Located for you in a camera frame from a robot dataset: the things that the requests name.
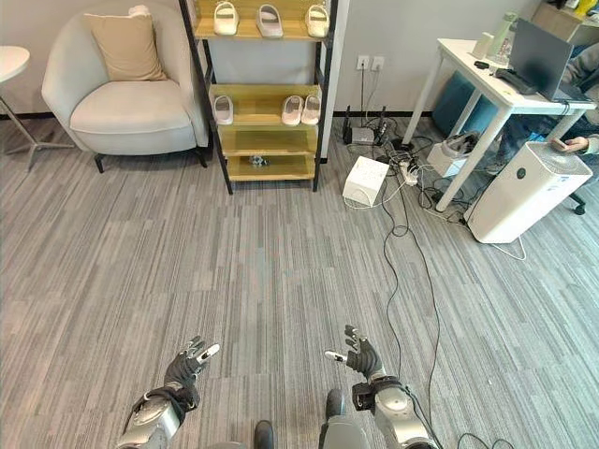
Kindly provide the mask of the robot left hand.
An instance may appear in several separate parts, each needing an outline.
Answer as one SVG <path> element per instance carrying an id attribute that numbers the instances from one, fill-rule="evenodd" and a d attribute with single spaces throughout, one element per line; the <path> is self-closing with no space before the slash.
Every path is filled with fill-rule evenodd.
<path id="1" fill-rule="evenodd" d="M 195 385 L 198 375 L 220 349 L 219 343 L 207 344 L 200 336 L 195 336 L 184 345 L 168 365 L 164 384 L 179 384 L 191 388 Z"/>

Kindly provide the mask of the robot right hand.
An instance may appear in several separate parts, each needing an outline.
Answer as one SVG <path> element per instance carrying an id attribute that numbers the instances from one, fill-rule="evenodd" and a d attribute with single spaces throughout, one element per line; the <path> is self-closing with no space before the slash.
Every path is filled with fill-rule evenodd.
<path id="1" fill-rule="evenodd" d="M 365 334 L 352 325 L 346 325 L 344 335 L 350 350 L 346 355 L 326 350 L 324 355 L 327 359 L 346 365 L 369 382 L 387 375 L 381 357 Z"/>

